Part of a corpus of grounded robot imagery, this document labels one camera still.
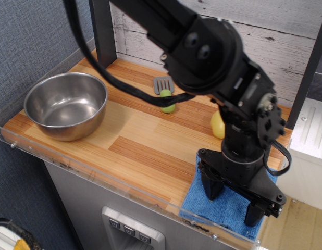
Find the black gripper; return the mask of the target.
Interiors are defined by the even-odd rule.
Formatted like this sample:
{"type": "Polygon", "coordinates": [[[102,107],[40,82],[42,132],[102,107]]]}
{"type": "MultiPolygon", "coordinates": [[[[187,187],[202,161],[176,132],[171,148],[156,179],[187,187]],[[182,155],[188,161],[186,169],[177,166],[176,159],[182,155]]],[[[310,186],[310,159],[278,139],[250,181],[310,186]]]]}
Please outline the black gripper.
{"type": "Polygon", "coordinates": [[[222,143],[220,152],[203,148],[197,155],[203,189],[209,200],[218,197],[224,186],[246,198],[250,201],[244,221],[247,226],[257,225],[263,216],[280,215],[287,199],[270,176],[285,174],[287,169],[271,170],[265,150],[257,150],[245,158],[222,143]]]}

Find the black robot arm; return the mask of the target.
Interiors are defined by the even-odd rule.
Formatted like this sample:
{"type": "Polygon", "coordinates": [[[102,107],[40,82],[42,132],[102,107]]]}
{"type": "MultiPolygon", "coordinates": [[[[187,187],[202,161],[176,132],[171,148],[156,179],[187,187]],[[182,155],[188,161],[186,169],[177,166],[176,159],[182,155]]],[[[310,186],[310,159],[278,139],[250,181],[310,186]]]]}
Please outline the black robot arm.
{"type": "Polygon", "coordinates": [[[270,179],[267,161],[271,147],[288,155],[277,141],[286,121],[272,80],[245,54],[233,25],[201,18],[178,1],[114,4],[163,50],[165,68],[179,88],[219,106],[225,124],[221,150],[198,151],[206,196],[215,199],[228,186],[248,199],[248,226],[265,215],[278,216],[286,198],[270,179]]]}

